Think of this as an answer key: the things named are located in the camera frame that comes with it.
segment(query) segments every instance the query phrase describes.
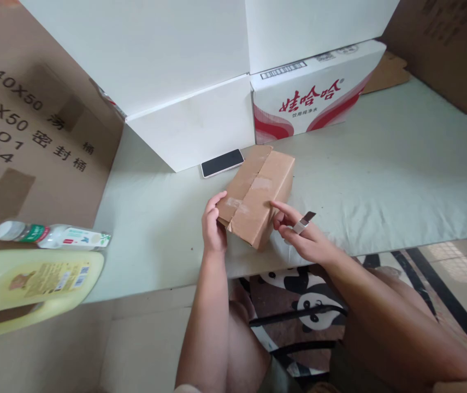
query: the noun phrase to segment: yellow jug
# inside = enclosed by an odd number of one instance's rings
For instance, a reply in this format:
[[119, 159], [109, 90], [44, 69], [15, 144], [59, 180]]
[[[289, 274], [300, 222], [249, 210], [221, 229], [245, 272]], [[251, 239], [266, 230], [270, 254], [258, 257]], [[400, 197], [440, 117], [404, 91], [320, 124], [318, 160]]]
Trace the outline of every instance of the yellow jug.
[[97, 252], [45, 249], [0, 251], [0, 334], [78, 306], [104, 266]]

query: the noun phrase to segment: bottle label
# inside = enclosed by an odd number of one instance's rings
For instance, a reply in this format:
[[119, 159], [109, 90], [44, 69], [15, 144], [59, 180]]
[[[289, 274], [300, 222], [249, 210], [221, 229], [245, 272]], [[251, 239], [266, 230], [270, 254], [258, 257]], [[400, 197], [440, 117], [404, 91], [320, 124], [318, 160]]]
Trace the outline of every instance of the bottle label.
[[44, 225], [31, 225], [29, 229], [29, 233], [24, 236], [23, 239], [19, 240], [19, 242], [23, 243], [38, 243], [39, 241], [43, 240], [49, 233], [49, 227]]
[[91, 246], [106, 247], [111, 239], [111, 235], [91, 232], [85, 229], [70, 227], [62, 235], [62, 247], [68, 246]]
[[8, 288], [24, 298], [70, 292], [82, 287], [89, 271], [89, 262], [37, 263], [15, 276]]

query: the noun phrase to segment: brown cardboard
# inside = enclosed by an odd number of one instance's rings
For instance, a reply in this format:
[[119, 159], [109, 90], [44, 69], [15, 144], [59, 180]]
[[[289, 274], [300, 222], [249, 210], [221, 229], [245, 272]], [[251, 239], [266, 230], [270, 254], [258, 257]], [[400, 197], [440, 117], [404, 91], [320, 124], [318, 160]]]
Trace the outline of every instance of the brown cardboard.
[[122, 127], [25, 8], [0, 7], [0, 222], [92, 227]]
[[406, 60], [386, 51], [381, 61], [364, 87], [362, 94], [371, 93], [385, 88], [397, 86], [410, 80], [410, 73], [404, 68]]
[[295, 158], [254, 146], [218, 204], [218, 219], [226, 229], [261, 251], [273, 229], [275, 209], [269, 201], [287, 202]]
[[381, 41], [467, 114], [467, 0], [401, 0]]

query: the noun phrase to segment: bottle cap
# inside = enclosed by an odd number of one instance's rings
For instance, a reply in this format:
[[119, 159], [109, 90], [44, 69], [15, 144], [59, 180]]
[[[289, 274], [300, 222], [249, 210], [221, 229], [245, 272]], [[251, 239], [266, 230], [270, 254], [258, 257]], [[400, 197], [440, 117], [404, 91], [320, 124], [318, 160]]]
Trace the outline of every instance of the bottle cap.
[[19, 237], [24, 230], [26, 225], [20, 221], [5, 221], [0, 224], [0, 240], [15, 240]]

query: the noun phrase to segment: barcode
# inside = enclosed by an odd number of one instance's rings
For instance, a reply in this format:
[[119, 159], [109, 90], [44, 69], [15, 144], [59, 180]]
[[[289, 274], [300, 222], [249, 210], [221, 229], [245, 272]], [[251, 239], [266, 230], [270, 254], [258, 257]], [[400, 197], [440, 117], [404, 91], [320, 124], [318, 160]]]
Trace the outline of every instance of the barcode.
[[66, 285], [66, 282], [69, 278], [69, 275], [71, 274], [71, 272], [67, 271], [66, 273], [64, 273], [62, 275], [62, 278], [60, 279], [60, 281], [58, 282], [58, 285], [57, 287], [55, 288], [55, 291], [59, 291], [61, 290], [62, 288], [64, 288], [64, 285]]
[[86, 279], [86, 275], [83, 275], [83, 276], [79, 276], [77, 279], [76, 279], [76, 282], [75, 284], [73, 285], [73, 288], [78, 288], [80, 287], [82, 284], [84, 284], [84, 280]]
[[333, 59], [333, 58], [335, 58], [335, 56], [332, 55], [331, 52], [326, 52], [326, 53], [323, 53], [323, 54], [318, 55], [318, 56], [316, 57], [317, 61], [320, 62], [320, 63], [322, 63], [323, 61], [331, 60], [331, 59]]
[[281, 74], [286, 74], [287, 72], [290, 72], [290, 71], [293, 71], [293, 70], [296, 70], [296, 69], [299, 69], [299, 68], [302, 68], [302, 67], [306, 67], [305, 62], [297, 62], [297, 63], [285, 65], [284, 67], [277, 68], [277, 69], [268, 71], [268, 72], [266, 72], [264, 74], [261, 74], [261, 78], [262, 79], [267, 79], [267, 78], [271, 78], [272, 76], [278, 76], [278, 75], [281, 75]]

